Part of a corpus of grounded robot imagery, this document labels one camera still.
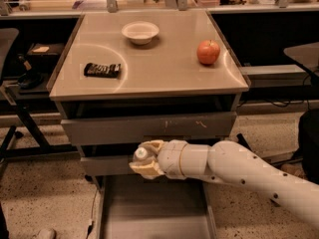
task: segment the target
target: floor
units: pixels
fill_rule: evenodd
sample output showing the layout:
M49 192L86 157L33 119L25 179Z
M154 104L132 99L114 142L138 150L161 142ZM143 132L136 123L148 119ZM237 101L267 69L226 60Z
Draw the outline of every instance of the floor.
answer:
M249 105L243 106L229 139L236 140L242 133L261 157L289 156L298 147L298 120L305 109L292 104L286 109L272 108L271 113L265 112L267 108L251 113ZM6 125L0 120L0 139ZM58 124L40 128L49 142L68 142ZM24 136L13 147L36 145L28 131L19 129ZM100 194L85 179L77 153L7 159L0 165L0 200L11 239L37 238L45 227L54 228L59 239L87 238ZM208 191L220 239L319 238L318 230L258 193L215 184ZM88 238L96 238L96 226Z

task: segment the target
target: apple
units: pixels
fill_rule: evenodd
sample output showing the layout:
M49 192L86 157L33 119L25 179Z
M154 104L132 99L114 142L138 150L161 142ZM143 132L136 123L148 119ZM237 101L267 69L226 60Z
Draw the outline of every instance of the apple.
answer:
M198 60L204 65L216 62L220 54L219 45L213 40L202 41L197 47Z

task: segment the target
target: cabinet drawer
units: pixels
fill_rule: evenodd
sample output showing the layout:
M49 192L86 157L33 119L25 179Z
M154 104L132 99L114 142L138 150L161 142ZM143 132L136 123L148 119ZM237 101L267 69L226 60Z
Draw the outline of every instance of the cabinet drawer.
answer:
M107 119L63 119L73 145L141 142L152 138L216 138L230 134L236 112L136 116Z
M89 176L134 174L129 163L131 155L108 155L99 157L82 157L82 166Z

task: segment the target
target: table top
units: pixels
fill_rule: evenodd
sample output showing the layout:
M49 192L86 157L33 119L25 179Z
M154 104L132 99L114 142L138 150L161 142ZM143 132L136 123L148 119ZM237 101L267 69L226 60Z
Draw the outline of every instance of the table top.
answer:
M146 45L125 38L122 28L148 21L159 34ZM211 66L196 56L198 44L215 40L221 49ZM117 79L84 76L88 63L121 63ZM54 101L238 94L248 90L237 65L203 10L87 13L50 93Z
M319 69L319 42L288 47L284 53L311 71Z

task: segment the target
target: white robotic arm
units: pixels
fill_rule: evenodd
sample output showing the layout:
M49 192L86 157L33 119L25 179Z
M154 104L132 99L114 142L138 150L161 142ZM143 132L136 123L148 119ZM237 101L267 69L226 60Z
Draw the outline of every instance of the white robotic arm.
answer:
M276 169L233 141L213 146L183 140L144 142L130 167L147 179L196 178L260 192L319 229L319 186Z

